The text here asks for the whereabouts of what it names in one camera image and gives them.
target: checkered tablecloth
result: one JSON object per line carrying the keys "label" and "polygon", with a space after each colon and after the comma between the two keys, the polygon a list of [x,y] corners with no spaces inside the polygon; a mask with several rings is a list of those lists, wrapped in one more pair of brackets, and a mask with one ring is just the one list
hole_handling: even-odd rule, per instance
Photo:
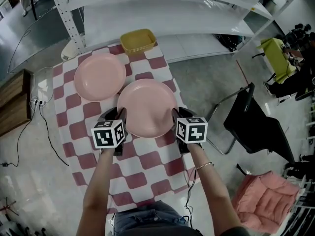
{"label": "checkered tablecloth", "polygon": [[[91,128],[93,122],[117,105],[119,93],[101,102],[81,98],[74,87],[74,74],[87,57],[112,53],[126,67],[126,82],[151,78],[169,86],[178,106],[184,106],[178,85],[158,45],[137,56],[128,57],[120,44],[98,49],[53,69],[55,109],[65,156],[76,184],[83,193],[90,182],[99,150],[95,149]],[[114,157],[108,213],[125,211],[164,198],[188,187],[193,179],[194,164],[190,154],[179,153],[172,131],[155,139],[128,135],[122,157]]]}

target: pink cushion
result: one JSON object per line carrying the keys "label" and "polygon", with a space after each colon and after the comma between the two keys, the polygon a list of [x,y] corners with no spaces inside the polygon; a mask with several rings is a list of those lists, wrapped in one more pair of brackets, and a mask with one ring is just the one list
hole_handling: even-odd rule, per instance
{"label": "pink cushion", "polygon": [[299,186],[269,171],[247,175],[232,204],[244,226],[272,234],[289,213],[298,192]]}

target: denim shorts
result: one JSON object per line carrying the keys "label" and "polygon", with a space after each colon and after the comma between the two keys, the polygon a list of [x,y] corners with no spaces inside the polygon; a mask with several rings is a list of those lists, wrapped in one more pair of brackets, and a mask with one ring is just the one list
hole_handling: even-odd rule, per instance
{"label": "denim shorts", "polygon": [[188,226],[185,218],[180,216],[177,211],[163,201],[157,201],[147,206],[141,206],[136,209],[116,213],[114,235],[119,235],[127,229],[144,224],[153,224],[155,222]]}

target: yellow plastic basket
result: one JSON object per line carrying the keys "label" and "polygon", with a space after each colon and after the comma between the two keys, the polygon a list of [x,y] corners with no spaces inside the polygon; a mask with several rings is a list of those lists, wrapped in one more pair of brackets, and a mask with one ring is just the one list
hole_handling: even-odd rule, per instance
{"label": "yellow plastic basket", "polygon": [[136,55],[152,49],[157,39],[149,29],[138,29],[122,35],[120,42],[127,55]]}

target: plate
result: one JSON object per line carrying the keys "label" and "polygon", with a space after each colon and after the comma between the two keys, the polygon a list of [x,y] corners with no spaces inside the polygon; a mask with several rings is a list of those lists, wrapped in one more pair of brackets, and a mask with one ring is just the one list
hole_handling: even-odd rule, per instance
{"label": "plate", "polygon": [[113,54],[96,54],[85,59],[74,75],[77,93],[89,101],[114,96],[124,85],[126,68]]}
{"label": "plate", "polygon": [[152,79],[137,80],[125,87],[117,107],[127,109],[126,129],[143,138],[166,134],[173,126],[171,111],[178,109],[173,91]]}

